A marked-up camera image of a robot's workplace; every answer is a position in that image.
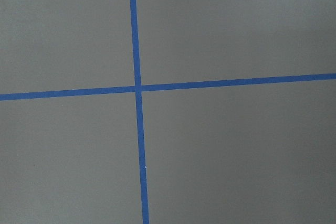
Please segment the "blue tape strip crosswise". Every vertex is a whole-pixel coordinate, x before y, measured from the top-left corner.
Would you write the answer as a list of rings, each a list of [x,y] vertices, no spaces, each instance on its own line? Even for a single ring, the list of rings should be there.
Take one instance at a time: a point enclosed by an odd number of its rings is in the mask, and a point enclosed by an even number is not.
[[[165,84],[145,84],[139,87],[124,86],[124,87],[8,93],[8,94],[1,94],[1,100],[2,101],[27,100],[27,99],[74,97],[74,96],[86,96],[86,95],[102,95],[102,94],[114,94],[114,93],[133,93],[136,92],[137,90],[148,92],[148,91],[163,91],[163,90],[246,86],[246,85],[269,84],[269,83],[306,82],[306,81],[320,81],[320,80],[334,80],[334,79],[335,79],[335,73],[324,73],[324,74],[307,74],[300,76],[245,78],[245,79],[180,82],[180,83],[165,83]]]

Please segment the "blue tape strip lengthwise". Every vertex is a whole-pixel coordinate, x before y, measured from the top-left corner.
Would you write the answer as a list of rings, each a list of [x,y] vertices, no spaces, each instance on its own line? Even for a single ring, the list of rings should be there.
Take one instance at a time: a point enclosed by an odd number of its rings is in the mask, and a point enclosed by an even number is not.
[[[130,0],[131,31],[132,31],[132,51],[133,51],[133,68],[134,68],[134,89],[135,89],[135,108],[136,124],[138,135],[138,154],[139,154],[139,173],[140,173],[140,192],[142,222],[149,223],[149,204],[148,204],[148,185],[146,177],[146,158],[145,158],[145,139],[143,123],[143,106],[142,106],[142,83],[141,83],[141,63],[139,50],[138,35],[138,17],[137,17],[137,0]]]

